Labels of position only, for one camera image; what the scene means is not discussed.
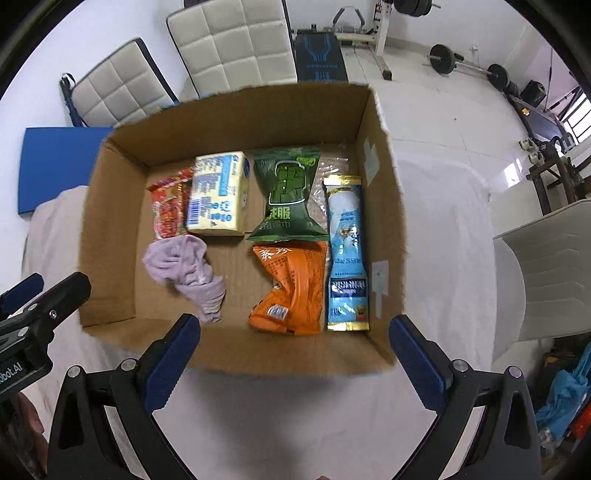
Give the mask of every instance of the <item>green snack package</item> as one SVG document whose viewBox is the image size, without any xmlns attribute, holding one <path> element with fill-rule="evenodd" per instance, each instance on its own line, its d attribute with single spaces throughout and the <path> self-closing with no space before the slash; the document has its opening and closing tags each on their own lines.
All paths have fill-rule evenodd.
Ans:
<svg viewBox="0 0 591 480">
<path fill-rule="evenodd" d="M 328 241 L 328 233 L 310 218 L 306 203 L 320 150 L 282 148 L 255 153 L 255 174 L 267 196 L 265 219 L 248 237 L 257 242 Z"/>
</svg>

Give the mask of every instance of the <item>purple cloth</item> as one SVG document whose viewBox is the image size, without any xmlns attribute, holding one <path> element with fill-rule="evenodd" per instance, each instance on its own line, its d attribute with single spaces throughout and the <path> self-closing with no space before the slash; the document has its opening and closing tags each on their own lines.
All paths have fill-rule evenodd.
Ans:
<svg viewBox="0 0 591 480">
<path fill-rule="evenodd" d="M 205 261 L 207 245 L 193 235 L 164 238 L 150 244 L 142 261 L 150 277 L 161 285 L 171 282 L 200 310 L 202 323 L 217 322 L 226 294 L 223 277 L 213 275 Z"/>
</svg>

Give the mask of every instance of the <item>cardboard box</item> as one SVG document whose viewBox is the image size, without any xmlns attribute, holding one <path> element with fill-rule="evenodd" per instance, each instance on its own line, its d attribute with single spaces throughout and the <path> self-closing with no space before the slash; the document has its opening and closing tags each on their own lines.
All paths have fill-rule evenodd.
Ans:
<svg viewBox="0 0 591 480">
<path fill-rule="evenodd" d="M 324 331 L 296 338 L 254 331 L 246 324 L 248 315 L 268 294 L 272 280 L 252 252 L 253 243 L 208 236 L 207 259 L 215 274 L 224 276 L 227 293 L 222 320 L 202 328 L 190 365 L 255 375 L 347 375 L 391 368 L 395 357 L 388 325 L 403 312 L 405 236 L 401 194 L 378 111 L 367 86 L 300 83 L 215 95 L 118 128 L 99 151 L 85 206 L 80 269 L 92 283 L 92 296 L 80 309 L 85 331 L 140 353 L 180 314 L 194 311 L 184 297 L 153 281 L 141 262 L 154 237 L 147 185 L 191 166 L 198 155 L 345 142 L 363 178 L 370 286 L 377 288 L 372 285 L 375 262 L 380 278 L 385 273 L 388 279 L 377 288 L 383 293 L 381 318 L 376 294 L 370 293 L 369 332 Z M 254 175 L 249 181 L 247 227 L 252 231 L 264 216 L 265 200 Z"/>
</svg>

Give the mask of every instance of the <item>barbell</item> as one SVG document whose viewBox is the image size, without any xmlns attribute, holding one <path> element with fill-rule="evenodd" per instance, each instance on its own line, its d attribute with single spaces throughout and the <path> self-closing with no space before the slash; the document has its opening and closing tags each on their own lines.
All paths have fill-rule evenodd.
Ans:
<svg viewBox="0 0 591 480">
<path fill-rule="evenodd" d="M 462 55 L 455 53 L 450 48 L 439 43 L 431 48 L 427 58 L 431 63 L 431 67 L 439 74 L 447 75 L 453 72 L 458 65 L 462 65 L 463 67 L 484 73 L 492 86 L 500 92 L 504 92 L 511 87 L 509 74 L 498 63 L 493 63 L 488 67 L 488 70 L 481 69 L 469 63 L 464 63 L 464 57 Z"/>
<path fill-rule="evenodd" d="M 441 8 L 433 0 L 394 0 L 394 8 L 411 17 L 423 17 L 431 11 L 431 7 Z"/>
</svg>

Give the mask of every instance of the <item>orange snack package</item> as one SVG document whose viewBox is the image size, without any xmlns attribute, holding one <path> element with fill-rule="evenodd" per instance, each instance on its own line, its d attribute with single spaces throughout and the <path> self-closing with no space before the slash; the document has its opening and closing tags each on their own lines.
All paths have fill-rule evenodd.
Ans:
<svg viewBox="0 0 591 480">
<path fill-rule="evenodd" d="M 252 250 L 277 283 L 253 309 L 248 324 L 270 332 L 320 333 L 327 242 L 290 241 Z"/>
</svg>

